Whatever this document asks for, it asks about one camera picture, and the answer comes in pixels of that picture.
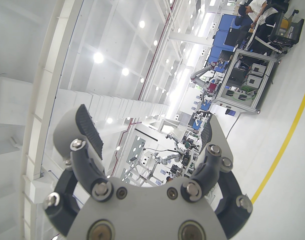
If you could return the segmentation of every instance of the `blue panel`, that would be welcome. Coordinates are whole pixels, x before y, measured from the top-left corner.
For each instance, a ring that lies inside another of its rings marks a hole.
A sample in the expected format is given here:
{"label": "blue panel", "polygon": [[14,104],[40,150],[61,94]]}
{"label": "blue panel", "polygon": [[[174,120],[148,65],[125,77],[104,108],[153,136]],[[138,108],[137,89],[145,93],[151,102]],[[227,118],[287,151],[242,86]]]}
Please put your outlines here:
{"label": "blue panel", "polygon": [[203,110],[203,111],[208,111],[209,107],[211,106],[211,102],[209,103],[206,103],[206,105],[201,105],[200,109]]}
{"label": "blue panel", "polygon": [[228,32],[226,31],[217,31],[213,40],[213,45],[228,51],[233,51],[234,47],[225,45],[227,34]]}
{"label": "blue panel", "polygon": [[199,121],[199,120],[197,120],[197,122],[198,122],[198,126],[196,126],[196,121],[194,121],[194,123],[192,125],[192,128],[195,129],[195,130],[199,130],[199,128],[200,128],[200,126],[202,124],[202,122]]}
{"label": "blue panel", "polygon": [[236,16],[235,15],[231,15],[231,14],[223,14],[218,26],[218,29],[220,31],[229,31],[229,28],[236,28],[238,29],[239,26],[235,25],[235,19]]}
{"label": "blue panel", "polygon": [[219,58],[219,55],[223,49],[221,47],[213,46],[211,48],[210,57]]}

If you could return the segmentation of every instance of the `control box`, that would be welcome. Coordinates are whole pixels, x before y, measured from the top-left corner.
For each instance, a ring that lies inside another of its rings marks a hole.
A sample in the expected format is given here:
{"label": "control box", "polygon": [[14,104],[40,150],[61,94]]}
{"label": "control box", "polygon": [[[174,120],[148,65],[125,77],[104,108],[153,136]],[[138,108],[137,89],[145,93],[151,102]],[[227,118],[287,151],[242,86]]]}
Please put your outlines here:
{"label": "control box", "polygon": [[254,75],[257,77],[263,77],[265,74],[266,67],[257,63],[252,64],[251,70],[248,71],[247,75]]}
{"label": "control box", "polygon": [[247,86],[250,89],[258,89],[260,86],[262,78],[254,76],[254,75],[248,75],[245,80],[243,81],[243,84],[241,85],[243,86]]}

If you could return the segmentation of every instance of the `white wall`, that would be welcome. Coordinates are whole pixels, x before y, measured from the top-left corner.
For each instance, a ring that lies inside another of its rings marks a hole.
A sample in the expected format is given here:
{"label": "white wall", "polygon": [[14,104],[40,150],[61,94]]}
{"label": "white wall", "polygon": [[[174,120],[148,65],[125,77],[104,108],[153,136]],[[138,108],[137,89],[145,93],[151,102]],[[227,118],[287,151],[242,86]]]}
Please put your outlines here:
{"label": "white wall", "polygon": [[179,110],[192,115],[195,112],[192,107],[197,108],[197,104],[194,104],[194,102],[200,102],[200,99],[197,99],[196,96],[199,96],[200,94],[201,91],[199,89],[189,87],[182,99]]}

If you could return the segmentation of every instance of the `man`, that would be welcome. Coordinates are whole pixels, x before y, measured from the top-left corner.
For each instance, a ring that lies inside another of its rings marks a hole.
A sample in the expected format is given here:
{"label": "man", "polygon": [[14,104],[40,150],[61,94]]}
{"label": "man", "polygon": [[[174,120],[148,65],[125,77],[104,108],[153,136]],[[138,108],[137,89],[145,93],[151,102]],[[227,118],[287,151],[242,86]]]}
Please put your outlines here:
{"label": "man", "polygon": [[252,0],[249,5],[240,6],[239,7],[239,14],[240,15],[248,15],[254,24],[256,24],[262,15],[259,25],[268,24],[273,25],[276,22],[276,13],[278,11],[270,7],[265,10],[267,6],[266,0]]}
{"label": "man", "polygon": [[266,0],[252,0],[249,5],[241,5],[239,7],[238,13],[240,15],[248,15],[253,23],[251,24],[251,28],[255,27],[255,24],[258,22],[258,33],[256,35],[261,38],[263,41],[268,42],[268,36],[272,32],[272,27],[267,25],[274,25],[276,23],[276,17],[278,11],[283,10],[277,4],[267,5]]}

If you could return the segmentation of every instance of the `white column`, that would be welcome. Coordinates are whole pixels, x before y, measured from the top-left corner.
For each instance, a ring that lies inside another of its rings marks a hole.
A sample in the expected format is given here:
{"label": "white column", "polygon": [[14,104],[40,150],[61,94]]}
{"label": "white column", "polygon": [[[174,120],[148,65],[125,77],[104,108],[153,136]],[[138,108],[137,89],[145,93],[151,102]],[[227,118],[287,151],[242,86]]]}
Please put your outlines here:
{"label": "white column", "polygon": [[171,32],[169,35],[170,39],[174,40],[180,40],[188,43],[194,43],[194,44],[200,44],[204,46],[211,47],[213,44],[213,39],[207,39],[206,37],[199,37],[192,34],[186,34],[186,33],[177,33],[177,32]]}

